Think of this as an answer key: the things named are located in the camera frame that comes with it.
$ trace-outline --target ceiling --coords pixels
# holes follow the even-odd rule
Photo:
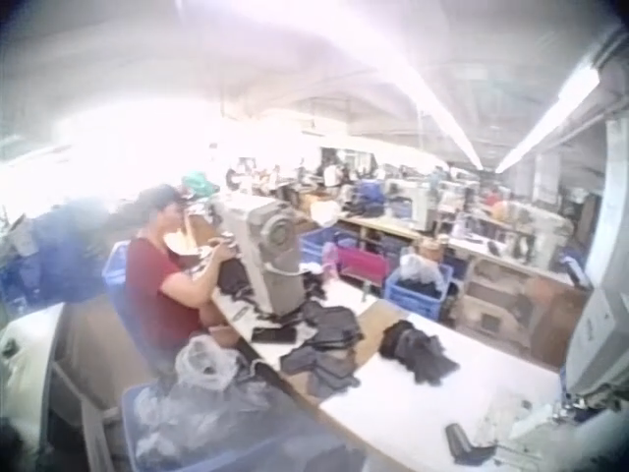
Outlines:
[[[468,162],[434,120],[378,71],[320,37],[245,18],[229,3],[28,2],[2,33],[2,156],[41,146],[52,139],[54,118],[108,96],[195,92],[220,101],[234,118],[294,109],[346,121],[352,135]],[[486,168],[526,136],[579,61],[586,55],[600,59],[601,85],[540,147],[562,160],[565,183],[600,187],[601,118],[628,104],[629,67],[618,59],[627,57],[625,50],[611,47],[622,44],[609,33],[613,16],[596,6],[602,2],[343,3],[405,54]]]

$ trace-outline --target industrial sewing machine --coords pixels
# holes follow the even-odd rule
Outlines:
[[[606,461],[629,442],[628,295],[593,292],[570,341],[564,389],[497,435],[497,470],[611,470]],[[497,412],[503,422],[509,414]]]
[[[430,231],[436,220],[436,202],[427,185],[420,181],[388,179],[384,183],[384,195],[390,200],[404,199],[411,202],[413,229]]]
[[[278,200],[244,194],[212,198],[214,225],[232,235],[259,309],[283,316],[305,300],[295,213]]]
[[[507,219],[516,228],[528,229],[535,236],[531,265],[549,269],[574,231],[572,222],[552,211],[518,202],[509,202],[507,212]]]

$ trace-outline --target fluorescent light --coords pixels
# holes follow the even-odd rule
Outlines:
[[[321,36],[355,59],[377,69],[415,103],[468,156],[478,169],[481,160],[463,129],[438,100],[422,76],[384,36],[335,0],[238,0],[229,7],[258,22]]]
[[[552,133],[557,127],[570,116],[570,114],[585,100],[592,91],[599,85],[599,72],[592,68],[584,68],[573,74],[563,85],[559,92],[558,99],[542,119],[531,130],[522,142],[502,159],[496,167],[496,174],[504,172],[506,169],[516,164],[537,146],[546,136]]]

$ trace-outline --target red shirt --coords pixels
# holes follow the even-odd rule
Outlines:
[[[498,202],[500,202],[499,194],[489,194],[485,198],[485,205],[487,205],[488,207],[493,207]]]
[[[140,319],[144,338],[153,347],[176,348],[202,329],[199,310],[163,294],[166,277],[182,270],[175,253],[164,254],[148,240],[138,238],[127,253],[127,296],[133,316]]]

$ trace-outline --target column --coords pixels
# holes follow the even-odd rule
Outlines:
[[[594,286],[629,294],[629,113],[610,120],[599,223],[586,263]]]
[[[507,185],[516,197],[530,199],[533,196],[533,176],[535,162],[532,159],[522,159],[509,169]]]
[[[533,202],[554,207],[559,201],[559,177],[561,157],[554,153],[535,156],[533,178]]]

